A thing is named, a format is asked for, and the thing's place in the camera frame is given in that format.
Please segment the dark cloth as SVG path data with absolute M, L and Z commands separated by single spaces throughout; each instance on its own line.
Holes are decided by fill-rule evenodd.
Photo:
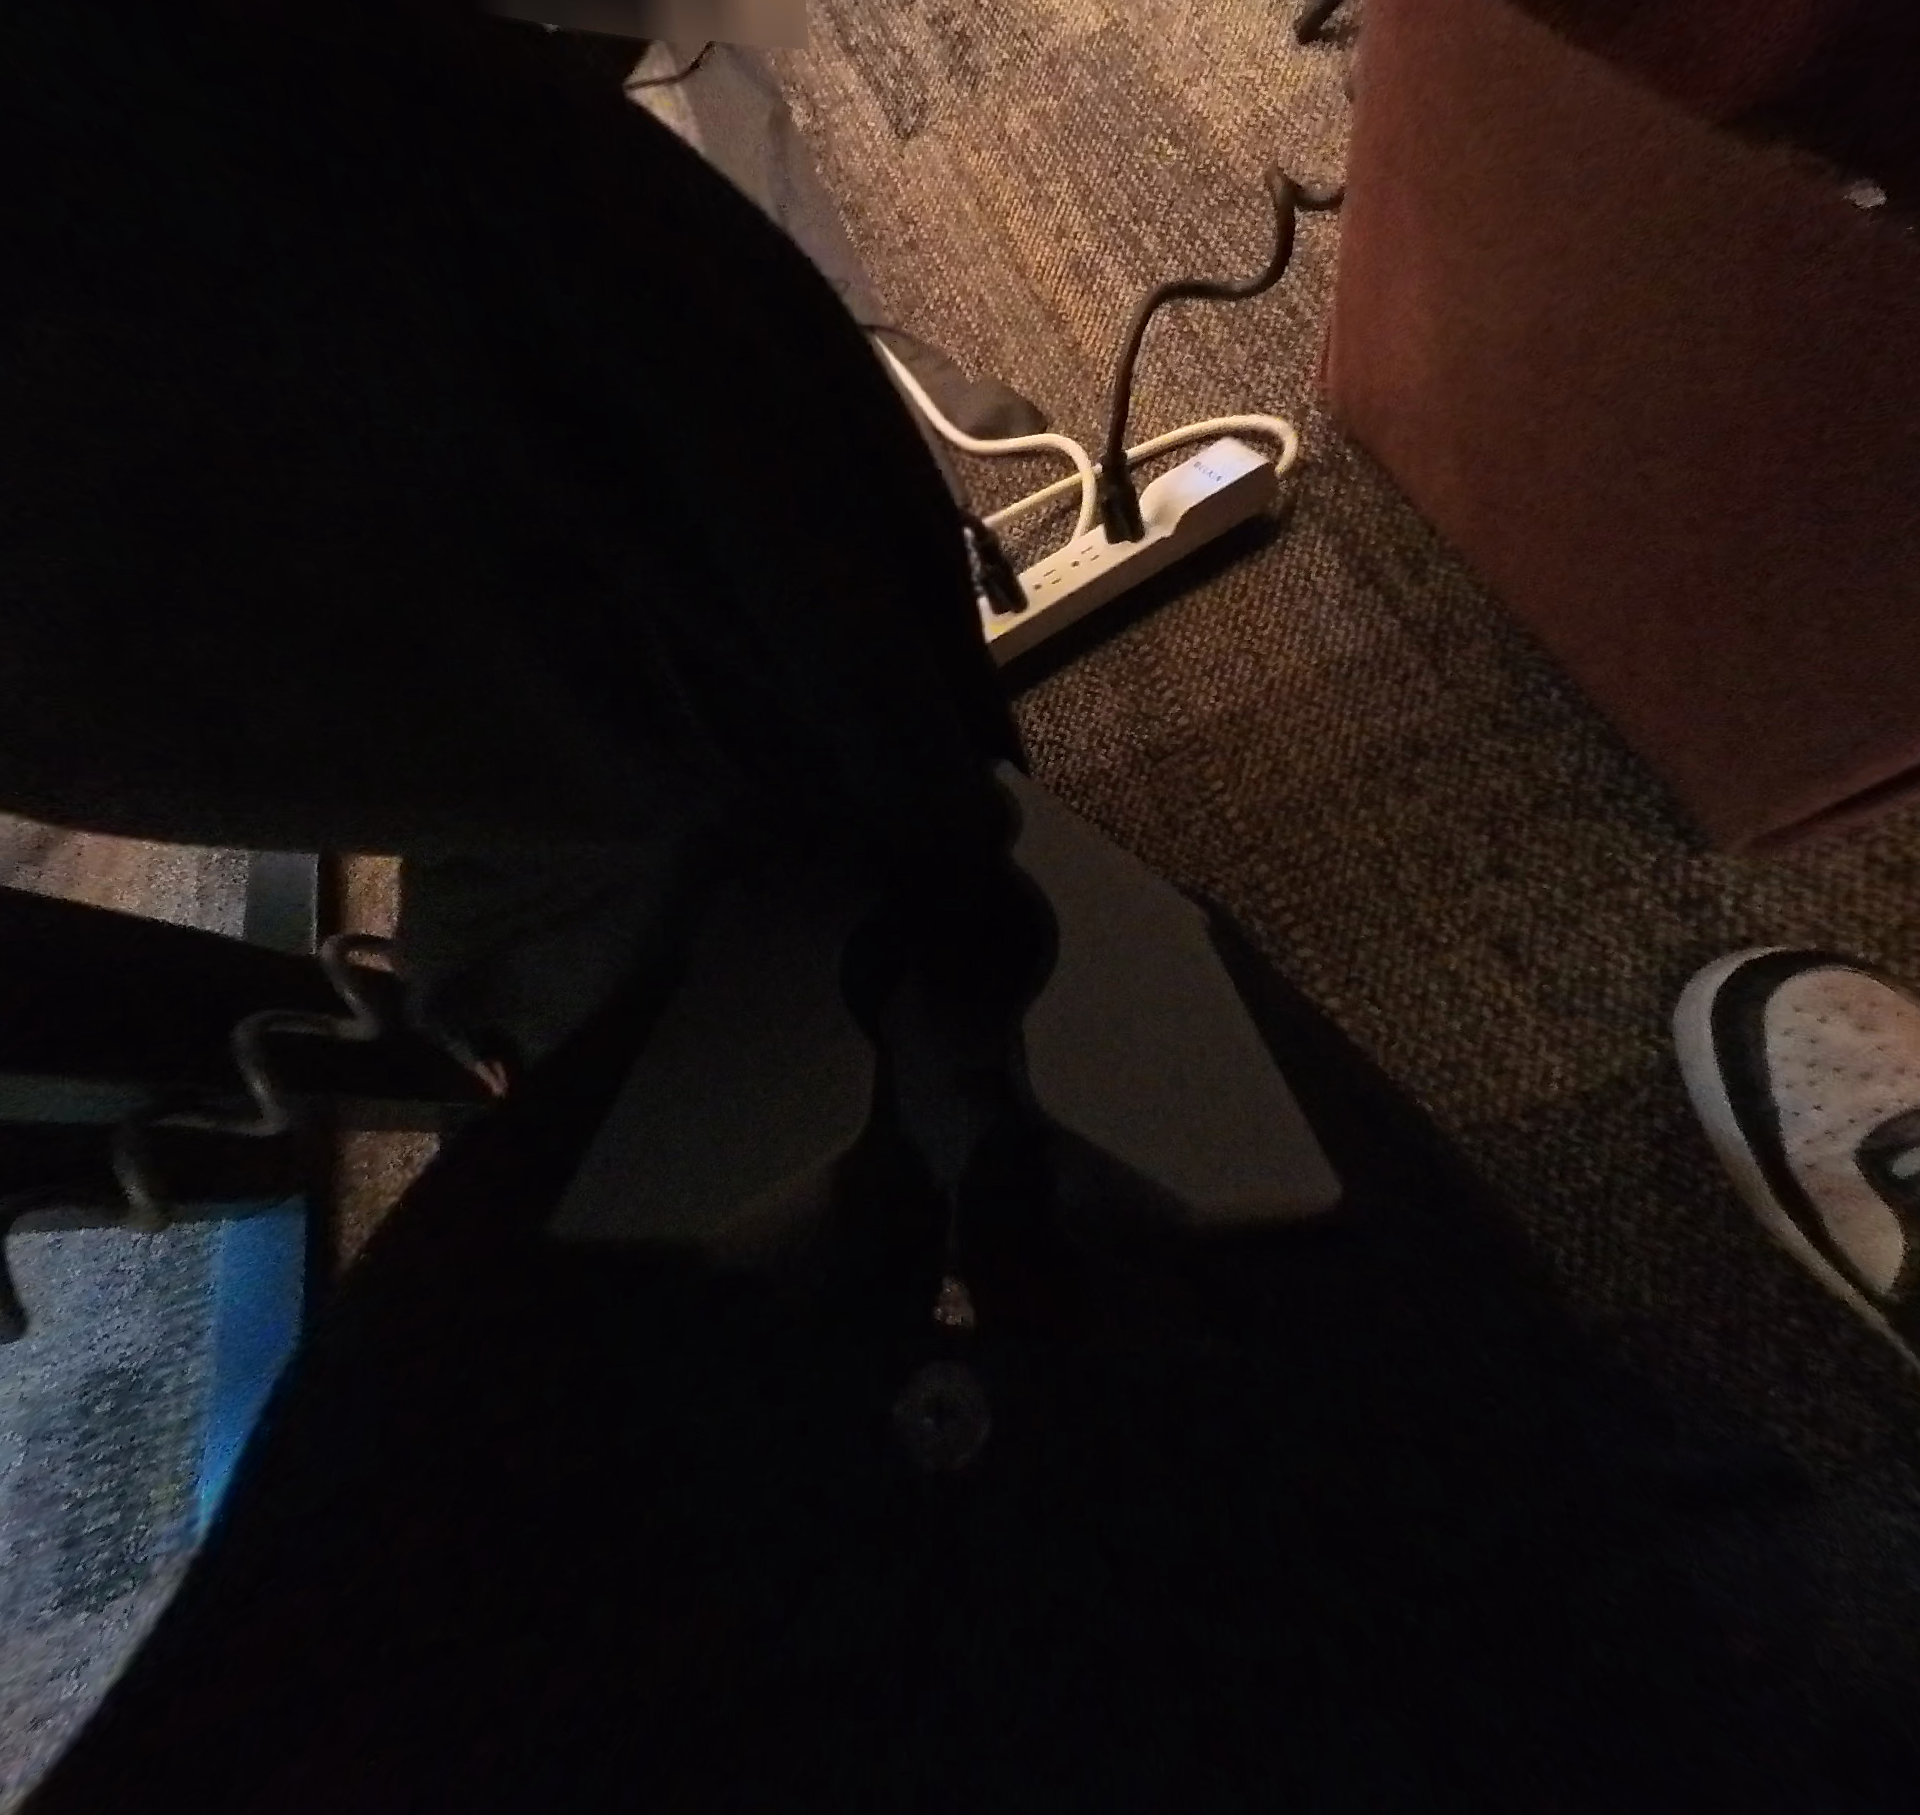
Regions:
M 4 809 L 989 832 L 960 514 L 841 296 L 551 37 L 4 14 Z

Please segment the brown cardboard box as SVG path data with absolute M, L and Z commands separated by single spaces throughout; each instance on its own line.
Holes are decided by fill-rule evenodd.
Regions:
M 1363 0 L 1326 399 L 1705 839 L 1916 803 L 1916 0 Z

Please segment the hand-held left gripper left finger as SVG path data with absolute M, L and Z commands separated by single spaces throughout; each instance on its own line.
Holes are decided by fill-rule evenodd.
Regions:
M 847 992 L 867 907 L 833 857 L 714 898 L 558 1233 L 788 1233 L 820 1206 L 876 1100 Z

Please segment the white power strip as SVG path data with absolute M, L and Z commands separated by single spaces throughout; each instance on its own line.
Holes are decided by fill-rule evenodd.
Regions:
M 1022 607 L 995 610 L 991 603 L 982 603 L 982 627 L 995 667 L 1007 670 L 1063 637 L 1070 627 L 1271 513 L 1299 453 L 1294 439 L 1270 448 L 1240 435 L 1214 438 L 1140 488 L 1140 540 L 1112 541 L 1101 524 L 1070 536 L 1022 571 Z

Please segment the person's white black shoe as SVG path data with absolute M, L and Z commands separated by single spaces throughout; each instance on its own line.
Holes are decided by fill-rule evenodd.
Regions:
M 1919 992 L 1805 948 L 1698 969 L 1670 1018 L 1693 1113 L 1744 1206 L 1919 1368 Z

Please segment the grey desk leg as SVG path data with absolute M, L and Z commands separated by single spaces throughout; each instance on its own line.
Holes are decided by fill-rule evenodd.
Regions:
M 624 87 L 782 227 L 865 328 L 889 319 L 766 51 L 649 44 Z

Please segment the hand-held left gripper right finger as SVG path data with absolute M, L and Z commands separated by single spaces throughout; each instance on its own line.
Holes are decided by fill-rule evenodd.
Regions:
M 1342 1179 L 1185 890 L 1038 780 L 1004 775 L 1015 859 L 1054 927 L 1024 1021 L 1045 1116 L 1101 1165 L 1093 1214 L 1309 1224 Z

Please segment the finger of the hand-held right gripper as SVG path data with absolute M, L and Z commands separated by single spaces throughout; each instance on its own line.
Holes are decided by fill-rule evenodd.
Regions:
M 4 1120 L 3 1239 L 159 1233 L 308 1197 L 308 1100 L 132 1086 L 80 1118 Z
M 3 890 L 8 1108 L 480 1108 L 367 946 L 319 957 Z

